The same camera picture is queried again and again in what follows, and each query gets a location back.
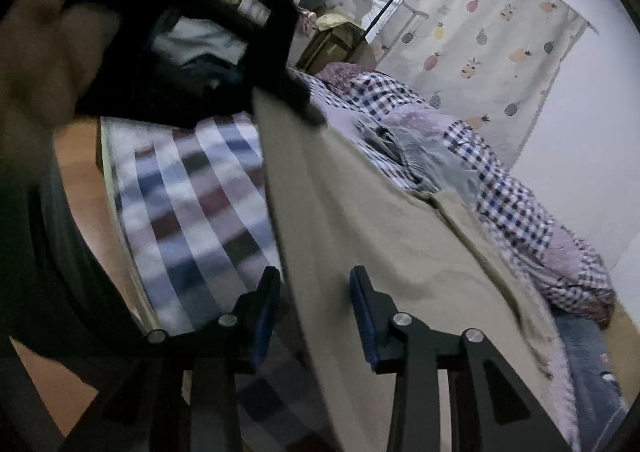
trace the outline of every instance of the metal screw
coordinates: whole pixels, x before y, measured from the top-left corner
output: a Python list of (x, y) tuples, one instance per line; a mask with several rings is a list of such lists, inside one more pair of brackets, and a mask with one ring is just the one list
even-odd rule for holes
[(166, 333), (161, 329), (154, 329), (146, 336), (146, 341), (150, 344), (161, 344), (166, 340)]
[(233, 327), (238, 323), (238, 317), (232, 313), (225, 313), (218, 319), (222, 327)]
[(479, 329), (468, 329), (465, 332), (465, 336), (469, 342), (474, 342), (476, 344), (484, 340), (484, 333)]
[(408, 326), (412, 322), (411, 315), (407, 313), (396, 313), (394, 315), (394, 324), (397, 326)]

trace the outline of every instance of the black clamp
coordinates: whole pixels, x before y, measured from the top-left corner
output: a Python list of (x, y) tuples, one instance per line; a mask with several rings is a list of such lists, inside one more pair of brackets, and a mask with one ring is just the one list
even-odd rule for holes
[[(266, 267), (256, 291), (202, 329), (151, 331), (141, 356), (102, 390), (60, 452), (242, 452), (235, 374), (264, 361), (280, 299), (280, 273)], [(182, 389), (193, 371), (190, 404)]]
[(356, 266), (350, 293), (365, 358), (396, 374), (388, 452), (440, 451), (438, 370), (449, 376), (453, 452), (570, 452), (551, 418), (487, 336), (430, 329), (399, 312)]
[[(325, 123), (310, 103), (306, 84), (287, 69), (299, 19), (292, 0), (258, 0), (268, 12), (263, 25), (222, 0), (67, 0), (92, 2), (116, 11), (122, 24), (104, 53), (100, 71), (76, 112), (193, 128), (211, 116), (252, 112), (252, 91), (279, 98), (307, 123)], [(198, 76), (151, 51), (154, 36), (185, 15), (206, 18), (246, 43), (238, 64), (213, 55), (211, 73)]]

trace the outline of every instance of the plaid bedsheet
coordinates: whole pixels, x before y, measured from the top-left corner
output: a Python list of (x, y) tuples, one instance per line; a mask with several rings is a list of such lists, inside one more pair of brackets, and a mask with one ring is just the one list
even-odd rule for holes
[[(342, 100), (320, 80), (302, 77), (315, 102), (361, 110), (358, 100)], [(381, 86), (393, 84), (386, 76), (372, 78)], [(367, 95), (365, 110), (382, 117), (398, 101), (376, 93)], [(279, 267), (262, 153), (257, 131), (245, 116), (227, 124), (205, 122), (195, 132), (165, 132), (140, 145), (113, 161), (116, 207), (159, 321), (169, 333), (180, 334), (230, 310), (240, 294), (255, 289), (264, 266)], [(358, 147), (396, 186), (413, 189), (401, 165), (364, 142)], [(561, 351), (556, 371), (561, 431), (575, 443), (573, 389)], [(294, 310), (287, 304), (260, 373), (238, 377), (238, 400), (242, 438), (250, 450), (337, 450)]]

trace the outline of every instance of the curtain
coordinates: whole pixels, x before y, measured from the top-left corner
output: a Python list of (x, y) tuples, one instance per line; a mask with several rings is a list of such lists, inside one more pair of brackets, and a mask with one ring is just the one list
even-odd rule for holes
[(466, 120), (510, 167), (586, 26), (561, 0), (404, 0), (371, 48), (377, 70)]

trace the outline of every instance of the wooden floor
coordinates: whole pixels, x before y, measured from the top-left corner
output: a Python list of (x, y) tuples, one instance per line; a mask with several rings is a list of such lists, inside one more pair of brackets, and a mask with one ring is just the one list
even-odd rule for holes
[[(80, 122), (56, 137), (66, 194), (76, 223), (104, 269), (127, 303), (128, 275), (111, 228), (104, 181), (95, 165), (97, 124)], [(625, 397), (632, 401), (640, 391), (640, 333), (621, 307), (605, 332), (613, 369)], [(63, 432), (76, 423), (95, 391), (59, 364), (49, 362), (16, 344), (27, 370), (56, 424)]]

